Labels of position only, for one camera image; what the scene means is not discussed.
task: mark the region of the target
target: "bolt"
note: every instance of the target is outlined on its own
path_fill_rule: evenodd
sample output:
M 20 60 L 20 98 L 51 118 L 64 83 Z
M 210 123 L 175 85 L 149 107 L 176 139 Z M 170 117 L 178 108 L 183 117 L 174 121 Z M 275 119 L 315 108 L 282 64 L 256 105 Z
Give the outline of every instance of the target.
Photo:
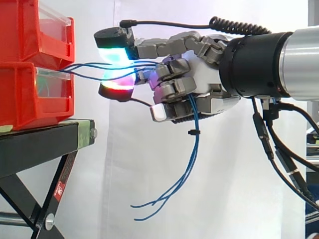
M 91 129 L 90 131 L 90 137 L 91 139 L 96 139 L 96 137 L 98 136 L 98 131 L 96 128 Z
M 48 216 L 46 216 L 45 218 L 45 223 L 44 223 L 44 227 L 47 231 L 52 230 L 52 228 L 54 227 L 54 215 L 52 213 L 50 213 Z

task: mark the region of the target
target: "blue wire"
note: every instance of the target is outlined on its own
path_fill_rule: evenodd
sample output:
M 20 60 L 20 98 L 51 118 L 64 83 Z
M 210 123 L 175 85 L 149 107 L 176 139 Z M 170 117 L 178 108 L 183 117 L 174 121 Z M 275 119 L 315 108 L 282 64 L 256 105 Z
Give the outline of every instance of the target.
M 153 68 L 137 69 L 137 70 L 135 70 L 133 72 L 130 72 L 130 73 L 127 73 L 125 75 L 122 75 L 122 76 L 119 76 L 119 77 L 115 77 L 115 78 L 110 78 L 110 79 L 101 79 L 101 78 L 95 78 L 95 77 L 91 77 L 91 76 L 85 76 L 85 75 L 82 75 L 82 74 L 79 74 L 79 73 L 76 73 L 76 72 L 73 72 L 73 71 L 60 70 L 60 72 L 70 73 L 70 74 L 73 74 L 73 75 L 76 75 L 76 76 L 79 76 L 79 77 L 83 77 L 83 78 L 91 79 L 91 80 L 95 80 L 95 81 L 113 81 L 113 80 L 118 80 L 120 78 L 129 76 L 129 75 L 134 74 L 134 73 L 139 72 L 139 71 L 147 71 L 147 70 L 153 70 Z
M 196 102 L 194 100 L 194 97 L 192 95 L 189 95 L 189 100 L 190 103 L 192 105 L 193 111 L 194 111 L 194 121 L 195 121 L 195 129 L 199 130 L 199 118 L 198 118 L 198 112 L 197 112 L 197 106 L 196 106 Z M 163 193 L 157 200 L 140 205 L 140 206 L 131 206 L 132 208 L 141 208 L 141 207 L 145 207 L 148 205 L 155 205 L 157 202 L 164 200 L 164 202 L 162 203 L 162 205 L 151 215 L 149 215 L 148 217 L 145 217 L 143 219 L 134 219 L 135 221 L 141 222 L 141 221 L 145 221 L 151 217 L 153 217 L 154 215 L 156 215 L 162 208 L 163 206 L 166 204 L 166 202 L 169 200 L 169 198 L 171 198 L 171 196 L 173 196 L 186 182 L 186 180 L 188 179 L 188 177 L 190 176 L 190 173 L 192 172 L 192 169 L 194 167 L 194 164 L 196 162 L 196 158 L 197 158 L 197 153 L 198 153 L 198 146 L 199 146 L 199 135 L 196 135 L 196 140 L 195 140 L 195 145 L 194 145 L 194 149 L 192 152 L 192 155 L 190 157 L 187 169 L 185 171 L 185 173 L 181 176 L 181 178 L 173 185 L 171 186 L 165 193 Z M 173 192 L 167 196 L 165 196 L 169 191 L 171 191 L 175 186 L 177 186 Z
M 101 66 L 96 66 L 96 65 L 107 65 L 107 66 L 110 66 L 111 64 L 108 64 L 108 63 L 95 63 L 95 62 L 92 62 L 92 63 L 79 63 L 79 64 L 73 64 L 73 65 L 70 65 L 70 66 L 67 66 L 65 68 L 63 68 L 61 71 L 64 71 L 64 70 L 68 70 L 68 71 L 74 71 L 80 67 L 92 67 L 92 68 L 98 68 L 98 69 L 103 69 L 103 70 L 125 70 L 125 69 L 129 69 L 129 68 L 136 68 L 136 67 L 145 67 L 145 66 L 156 66 L 155 64 L 143 64 L 143 65 L 131 65 L 131 66 L 126 66 L 126 67 L 117 67 L 117 68 L 106 68 L 106 67 L 101 67 Z

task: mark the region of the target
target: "green light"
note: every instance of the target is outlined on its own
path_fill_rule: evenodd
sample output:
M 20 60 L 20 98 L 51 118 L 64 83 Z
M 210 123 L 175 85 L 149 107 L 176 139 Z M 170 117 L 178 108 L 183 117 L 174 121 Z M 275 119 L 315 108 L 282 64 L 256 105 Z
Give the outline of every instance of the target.
M 99 49 L 99 52 L 106 63 L 118 66 L 129 66 L 133 63 L 128 59 L 124 48 Z
M 129 60 L 124 48 L 112 48 L 112 49 L 99 49 L 100 55 L 106 63 L 112 64 L 108 68 L 119 68 L 126 67 L 134 64 L 134 61 Z M 123 69 L 123 70 L 105 70 L 103 79 L 112 79 L 120 77 L 122 75 L 133 72 L 133 68 Z M 126 76 L 124 78 L 105 81 L 102 84 L 108 88 L 118 89 L 118 90 L 130 90 L 134 87 L 136 76 L 135 73 Z

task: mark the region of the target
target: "coiled cable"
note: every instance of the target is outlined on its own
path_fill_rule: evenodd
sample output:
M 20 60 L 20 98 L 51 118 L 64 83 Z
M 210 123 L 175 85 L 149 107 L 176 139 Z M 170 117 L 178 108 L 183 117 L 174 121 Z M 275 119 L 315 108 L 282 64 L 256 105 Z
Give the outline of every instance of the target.
M 213 30 L 230 34 L 262 35 L 271 33 L 271 31 L 262 26 L 246 22 L 229 21 L 216 16 L 209 21 L 209 26 Z
M 209 21 L 209 25 L 190 25 L 190 24 L 181 24 L 176 22 L 167 22 L 167 21 L 137 21 L 137 20 L 122 20 L 120 22 L 120 27 L 129 28 L 137 25 L 162 25 L 162 26 L 174 26 L 182 27 L 189 29 L 212 29 L 216 31 L 221 31 L 224 33 L 230 34 L 240 34 L 240 35 L 262 35 L 269 34 L 267 28 L 249 24 L 245 22 L 234 22 L 219 17 L 213 17 Z

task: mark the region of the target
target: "red storage bin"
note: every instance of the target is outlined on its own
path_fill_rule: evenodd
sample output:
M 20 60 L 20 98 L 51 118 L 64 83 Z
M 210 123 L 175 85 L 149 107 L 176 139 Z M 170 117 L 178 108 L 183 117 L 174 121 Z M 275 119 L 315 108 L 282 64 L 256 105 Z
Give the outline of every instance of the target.
M 0 62 L 62 69 L 74 62 L 74 21 L 38 0 L 0 0 Z
M 0 63 L 0 132 L 58 124 L 74 114 L 73 75 Z

